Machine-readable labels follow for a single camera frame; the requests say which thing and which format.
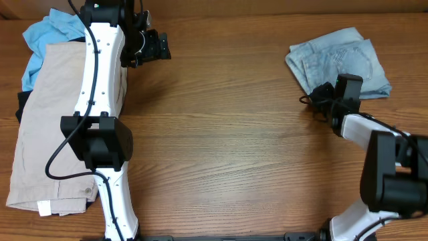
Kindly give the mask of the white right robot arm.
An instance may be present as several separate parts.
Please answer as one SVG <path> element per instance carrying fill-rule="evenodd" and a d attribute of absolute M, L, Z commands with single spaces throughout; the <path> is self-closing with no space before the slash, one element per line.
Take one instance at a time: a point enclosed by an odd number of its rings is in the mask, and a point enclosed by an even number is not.
<path fill-rule="evenodd" d="M 360 112 L 361 86 L 360 80 L 339 78 L 308 95 L 337 136 L 366 152 L 359 199 L 327 220 L 317 240 L 375 240 L 375 232 L 392 221 L 427 215 L 427 137 Z"/>

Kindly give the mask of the light blue denim shorts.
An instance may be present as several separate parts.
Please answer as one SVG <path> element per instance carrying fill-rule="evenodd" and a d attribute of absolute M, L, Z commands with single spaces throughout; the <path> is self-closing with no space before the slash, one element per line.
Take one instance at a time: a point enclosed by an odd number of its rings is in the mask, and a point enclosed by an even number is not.
<path fill-rule="evenodd" d="M 326 82 L 335 85 L 339 74 L 362 77 L 361 99 L 386 98 L 391 94 L 392 86 L 371 41 L 354 27 L 290 46 L 285 62 L 306 94 Z"/>

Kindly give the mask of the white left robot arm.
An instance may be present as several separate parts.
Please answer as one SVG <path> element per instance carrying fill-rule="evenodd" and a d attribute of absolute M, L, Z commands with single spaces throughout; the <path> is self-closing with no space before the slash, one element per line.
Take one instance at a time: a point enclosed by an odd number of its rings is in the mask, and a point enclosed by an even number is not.
<path fill-rule="evenodd" d="M 52 156 L 69 145 L 87 169 L 80 175 L 94 177 L 105 219 L 103 240 L 142 240 L 128 184 L 132 131 L 119 115 L 127 69 L 169 60 L 167 35 L 153 29 L 149 11 L 136 12 L 133 1 L 86 1 L 75 12 L 85 27 L 84 77 L 73 115 L 61 117 L 65 139 Z"/>

